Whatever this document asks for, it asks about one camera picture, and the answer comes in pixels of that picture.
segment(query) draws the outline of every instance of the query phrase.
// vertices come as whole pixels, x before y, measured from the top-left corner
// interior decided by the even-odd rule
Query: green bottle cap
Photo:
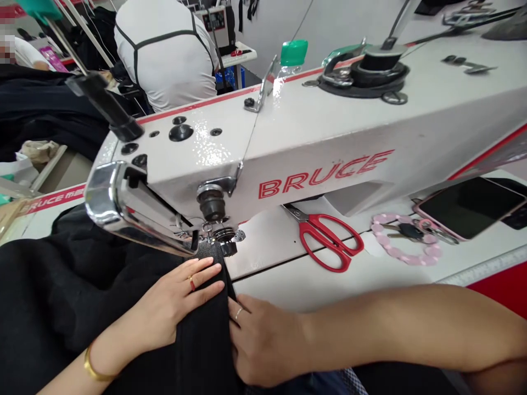
[[[282,66],[301,66],[307,54],[307,41],[288,41],[282,45],[280,64]]]
[[[48,24],[46,18],[50,20],[62,19],[62,13],[53,0],[18,0],[17,2],[27,15],[39,19],[45,25]]]

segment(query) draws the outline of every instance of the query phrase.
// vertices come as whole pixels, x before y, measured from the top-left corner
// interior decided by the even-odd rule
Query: phone screen
[[[464,239],[472,239],[524,202],[524,196],[477,177],[444,189],[419,209]]]

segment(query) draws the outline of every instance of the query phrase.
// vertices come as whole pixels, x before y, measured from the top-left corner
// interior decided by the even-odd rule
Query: white shirt
[[[14,47],[15,59],[19,65],[33,68],[35,62],[41,61],[49,66],[50,71],[56,71],[51,63],[46,60],[44,55],[42,55],[34,46],[29,44],[29,42],[16,36],[11,36],[11,39],[13,39],[11,44]]]
[[[201,42],[194,33],[157,41],[139,48],[134,64],[134,47],[124,35],[138,45],[177,31],[192,32],[192,19]],[[219,60],[215,46],[203,23],[183,4],[176,0],[128,0],[119,9],[116,24],[117,53],[132,81],[146,92],[154,111],[216,96],[213,74]]]

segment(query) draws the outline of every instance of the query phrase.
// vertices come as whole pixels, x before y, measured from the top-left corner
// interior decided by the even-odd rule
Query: pink phone case
[[[494,181],[491,181],[491,180],[489,180],[489,179],[487,179],[487,178],[483,178],[483,179],[484,179],[485,181],[487,181],[487,182],[490,182],[490,183],[493,183],[493,184],[499,185],[499,184],[495,183]],[[487,230],[489,227],[491,227],[492,225],[494,225],[496,222],[499,222],[499,221],[501,221],[502,219],[504,219],[505,217],[509,216],[512,212],[516,211],[517,209],[519,209],[520,207],[522,207],[522,206],[527,202],[527,197],[523,196],[522,194],[519,194],[519,193],[517,193],[517,192],[515,192],[515,191],[513,191],[512,189],[509,189],[509,188],[505,188],[505,189],[507,189],[508,191],[510,191],[510,192],[512,192],[512,193],[515,193],[515,194],[517,194],[517,195],[522,196],[522,197],[524,198],[524,201],[523,201],[522,203],[520,203],[518,206],[516,206],[515,208],[513,208],[512,210],[510,210],[509,212],[507,212],[507,213],[506,213],[505,215],[503,215],[501,218],[499,218],[499,219],[497,219],[495,222],[491,223],[488,227],[486,227],[485,229],[482,229],[481,232]],[[433,218],[432,216],[428,215],[427,213],[425,213],[424,211],[422,211],[422,210],[419,208],[421,204],[425,203],[426,201],[428,201],[428,200],[430,200],[430,199],[435,198],[435,197],[438,196],[441,192],[443,192],[443,191],[441,190],[441,191],[439,191],[439,192],[437,192],[437,193],[435,193],[435,194],[433,194],[433,195],[427,197],[425,200],[423,200],[422,202],[418,203],[417,205],[415,205],[415,206],[413,207],[414,212],[417,213],[417,214],[419,214],[419,215],[420,215],[421,217],[423,217],[423,218],[431,219],[431,220],[434,221],[434,223],[437,224],[442,230],[444,230],[444,231],[450,233],[452,236],[454,236],[456,239],[458,239],[458,240],[460,240],[460,241],[469,241],[469,240],[472,240],[472,239],[465,239],[465,238],[459,236],[457,233],[455,233],[454,231],[452,231],[452,229],[447,228],[447,227],[444,226],[442,223],[440,223],[440,222],[437,221],[435,218]]]

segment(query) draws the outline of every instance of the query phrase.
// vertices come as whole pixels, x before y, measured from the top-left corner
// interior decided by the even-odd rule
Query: scissors
[[[306,252],[311,256],[311,258],[315,260],[315,262],[317,262],[324,269],[334,273],[343,273],[349,268],[351,263],[351,257],[357,255],[364,249],[364,242],[362,241],[360,234],[357,233],[348,224],[339,220],[338,218],[326,214],[308,215],[289,203],[282,206],[299,222],[300,241],[302,242],[302,245],[304,246]],[[328,227],[326,227],[322,222],[320,222],[321,218],[336,222],[341,225],[344,229],[346,229],[349,233],[351,233],[355,240],[357,240],[357,248],[351,249],[346,246],[331,230],[328,229]],[[336,253],[342,263],[340,268],[335,269],[331,266],[326,265],[324,262],[318,259],[315,256],[315,253],[313,253],[313,251],[311,251],[307,245],[305,238],[306,234],[312,236],[323,246]]]

